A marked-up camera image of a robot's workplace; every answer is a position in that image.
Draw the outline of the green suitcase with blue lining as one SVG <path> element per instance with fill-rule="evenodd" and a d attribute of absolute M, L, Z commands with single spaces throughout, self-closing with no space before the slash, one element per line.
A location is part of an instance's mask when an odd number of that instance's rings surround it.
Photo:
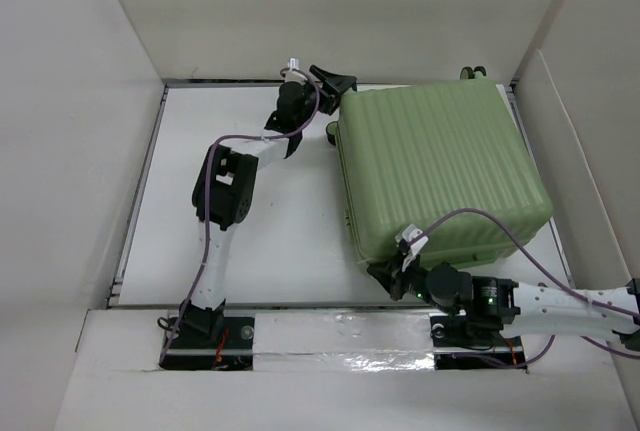
<path fill-rule="evenodd" d="M 410 224 L 429 235 L 425 264 L 489 264 L 552 216 L 512 113 L 481 66 L 455 81 L 350 91 L 333 131 L 361 264 L 391 258 Z"/>

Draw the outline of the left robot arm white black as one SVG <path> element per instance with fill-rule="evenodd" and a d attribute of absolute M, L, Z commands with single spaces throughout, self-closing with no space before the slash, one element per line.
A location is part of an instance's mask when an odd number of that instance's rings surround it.
<path fill-rule="evenodd" d="M 342 96 L 357 89 L 357 78 L 312 65 L 307 72 L 295 59 L 280 71 L 275 110 L 257 135 L 223 135 L 209 147 L 192 191 L 203 238 L 201 263 L 168 341 L 186 334 L 201 347 L 222 339 L 225 281 L 234 234 L 250 211 L 256 178 L 267 166 L 291 157 L 304 130 L 319 113 L 332 115 Z"/>

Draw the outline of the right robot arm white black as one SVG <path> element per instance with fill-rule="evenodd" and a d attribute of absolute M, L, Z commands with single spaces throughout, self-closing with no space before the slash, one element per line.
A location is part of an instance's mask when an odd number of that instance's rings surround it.
<path fill-rule="evenodd" d="M 476 276 L 442 262 L 430 269 L 404 256 L 374 263 L 367 273 L 393 301 L 409 294 L 437 309 L 436 345 L 485 350 L 524 335 L 565 335 L 619 343 L 639 350 L 639 285 L 570 290 Z"/>

